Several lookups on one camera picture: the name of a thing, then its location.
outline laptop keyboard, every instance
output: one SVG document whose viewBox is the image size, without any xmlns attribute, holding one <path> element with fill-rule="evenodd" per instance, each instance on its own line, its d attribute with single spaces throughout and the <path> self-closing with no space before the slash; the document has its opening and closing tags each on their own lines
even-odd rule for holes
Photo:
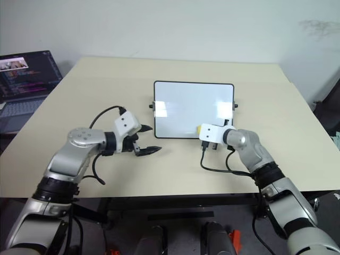
<svg viewBox="0 0 340 255">
<path fill-rule="evenodd" d="M 34 101 L 6 104 L 0 113 L 0 118 L 22 114 L 32 114 L 36 111 L 36 109 L 38 109 L 39 105 L 41 105 L 43 101 L 44 99 L 39 99 Z"/>
</svg>

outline laptop screen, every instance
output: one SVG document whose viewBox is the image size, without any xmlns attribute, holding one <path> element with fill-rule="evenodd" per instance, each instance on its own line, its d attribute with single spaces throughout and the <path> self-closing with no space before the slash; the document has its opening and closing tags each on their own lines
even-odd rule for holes
<svg viewBox="0 0 340 255">
<path fill-rule="evenodd" d="M 3 100 L 47 95 L 61 79 L 49 50 L 0 56 Z"/>
</svg>

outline whiteboard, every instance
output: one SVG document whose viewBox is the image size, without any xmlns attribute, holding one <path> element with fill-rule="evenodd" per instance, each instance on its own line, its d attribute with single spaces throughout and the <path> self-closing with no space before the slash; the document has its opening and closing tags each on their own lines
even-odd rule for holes
<svg viewBox="0 0 340 255">
<path fill-rule="evenodd" d="M 202 123 L 231 124 L 233 103 L 232 84 L 155 81 L 155 137 L 198 138 Z"/>
</svg>

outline gray floor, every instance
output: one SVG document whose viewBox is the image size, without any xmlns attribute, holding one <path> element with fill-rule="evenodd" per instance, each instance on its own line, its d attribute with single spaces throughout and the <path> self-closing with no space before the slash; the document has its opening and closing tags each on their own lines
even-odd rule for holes
<svg viewBox="0 0 340 255">
<path fill-rule="evenodd" d="M 318 211 L 319 226 L 340 244 L 340 200 L 333 193 L 320 198 L 321 206 Z M 81 199 L 81 205 L 96 209 L 99 199 Z M 2 201 L 1 213 L 1 249 L 8 232 L 19 214 L 23 204 L 14 200 Z M 148 221 L 148 215 L 182 213 L 192 211 L 213 211 L 211 218 L 171 219 Z M 241 255 L 269 254 L 257 241 L 251 230 L 252 208 L 249 206 L 215 206 L 206 208 L 130 210 L 116 212 L 116 224 L 112 230 L 106 231 L 108 244 L 120 250 L 122 255 L 133 254 L 143 232 L 152 225 L 166 226 L 168 229 L 168 254 L 200 254 L 200 231 L 207 221 L 215 220 L 229 230 L 241 231 Z M 84 246 L 83 254 L 104 254 L 104 239 L 100 225 L 83 221 Z M 269 220 L 257 221 L 260 236 L 268 243 L 277 255 L 288 254 L 286 241 L 280 239 L 274 232 Z M 72 243 L 77 244 L 79 231 L 73 229 Z"/>
</svg>

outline beige tabletop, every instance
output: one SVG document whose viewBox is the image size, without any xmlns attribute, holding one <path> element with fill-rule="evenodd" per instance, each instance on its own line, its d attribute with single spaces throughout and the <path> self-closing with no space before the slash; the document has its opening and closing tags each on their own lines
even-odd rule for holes
<svg viewBox="0 0 340 255">
<path fill-rule="evenodd" d="M 240 64 L 85 57 L 38 108 L 0 158 L 1 196 L 31 196 L 53 154 L 69 130 L 88 127 L 103 109 L 122 105 L 139 121 L 154 125 L 148 105 L 156 80 L 232 83 L 239 107 L 236 128 L 259 134 L 284 174 L 301 191 L 340 188 L 340 153 L 310 108 L 277 64 Z M 115 111 L 95 128 L 110 131 Z M 199 140 L 157 139 L 140 134 L 139 145 L 161 146 L 159 152 L 136 157 L 123 153 L 101 157 L 97 173 L 80 184 L 80 197 L 161 196 L 256 192 L 248 177 L 200 168 Z M 224 169 L 227 151 L 206 152 L 204 164 Z M 237 154 L 230 167 L 246 170 Z"/>
</svg>

